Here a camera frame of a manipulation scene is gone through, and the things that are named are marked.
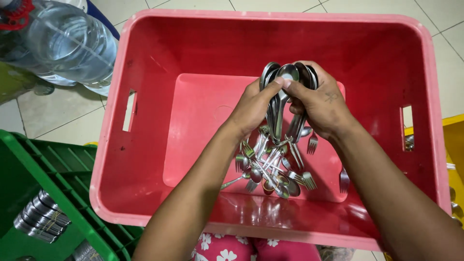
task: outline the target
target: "hand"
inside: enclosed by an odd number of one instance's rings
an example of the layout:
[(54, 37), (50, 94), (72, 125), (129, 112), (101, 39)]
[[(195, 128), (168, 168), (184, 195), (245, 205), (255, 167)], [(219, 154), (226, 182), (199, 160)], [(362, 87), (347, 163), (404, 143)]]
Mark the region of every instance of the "hand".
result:
[(317, 63), (299, 62), (316, 70), (319, 87), (314, 91), (296, 81), (285, 80), (284, 90), (293, 96), (290, 112), (301, 114), (306, 110), (309, 116), (308, 123), (324, 139), (340, 136), (357, 121), (346, 106), (337, 81)]
[(259, 78), (245, 88), (240, 100), (235, 106), (226, 123), (232, 125), (239, 137), (247, 139), (266, 116), (269, 101), (282, 89), (284, 79), (277, 77), (266, 88), (259, 91)]

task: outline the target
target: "water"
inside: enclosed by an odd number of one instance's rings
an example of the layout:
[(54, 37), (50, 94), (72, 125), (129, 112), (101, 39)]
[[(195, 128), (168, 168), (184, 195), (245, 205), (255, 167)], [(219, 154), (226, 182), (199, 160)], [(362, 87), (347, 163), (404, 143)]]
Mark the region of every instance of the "water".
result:
[(117, 40), (100, 21), (74, 6), (34, 0), (27, 47), (52, 72), (108, 95)]
[(41, 65), (27, 49), (24, 40), (16, 31), (0, 31), (0, 61), (26, 69), (53, 84), (76, 85), (75, 81), (58, 76)]

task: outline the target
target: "red plastic basin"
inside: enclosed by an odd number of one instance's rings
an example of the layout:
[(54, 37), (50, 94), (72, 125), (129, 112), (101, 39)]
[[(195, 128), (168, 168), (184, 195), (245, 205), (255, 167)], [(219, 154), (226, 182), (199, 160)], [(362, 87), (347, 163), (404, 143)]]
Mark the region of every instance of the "red plastic basin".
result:
[[(353, 115), (449, 213), (432, 39), (418, 21), (162, 9), (138, 12), (122, 30), (90, 187), (95, 212), (108, 222), (146, 225), (245, 86), (268, 62), (297, 60), (316, 61), (344, 84)], [(123, 131), (130, 90), (134, 105)], [(409, 105), (412, 152), (403, 144), (402, 108)], [(286, 114), (284, 126), (290, 119)], [(316, 153), (304, 156), (317, 190), (284, 200), (244, 193), (244, 183), (231, 186), (219, 194), (205, 231), (380, 250), (380, 234), (354, 187), (348, 196), (338, 191), (341, 164), (333, 148), (319, 141)], [(231, 167), (226, 180), (235, 177)]]

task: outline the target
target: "left hand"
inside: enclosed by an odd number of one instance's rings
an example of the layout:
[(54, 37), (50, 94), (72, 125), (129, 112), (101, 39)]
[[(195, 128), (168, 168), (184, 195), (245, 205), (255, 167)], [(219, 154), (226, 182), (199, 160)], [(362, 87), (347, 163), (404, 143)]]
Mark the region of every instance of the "left hand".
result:
[(262, 123), (269, 101), (282, 89), (283, 84), (284, 79), (277, 77), (264, 90), (259, 91), (258, 78), (245, 88), (237, 106), (226, 121), (234, 126), (242, 140), (247, 139)]

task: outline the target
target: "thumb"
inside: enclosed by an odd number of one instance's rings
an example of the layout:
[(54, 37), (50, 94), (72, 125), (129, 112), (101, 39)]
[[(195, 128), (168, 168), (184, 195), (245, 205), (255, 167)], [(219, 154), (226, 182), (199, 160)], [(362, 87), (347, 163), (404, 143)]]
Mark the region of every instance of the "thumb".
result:
[(269, 101), (282, 89), (283, 85), (284, 79), (282, 77), (277, 77), (271, 83), (269, 83), (258, 95)]
[(284, 90), (293, 97), (300, 99), (303, 103), (309, 102), (313, 97), (314, 90), (310, 90), (303, 86), (303, 84), (285, 79)]

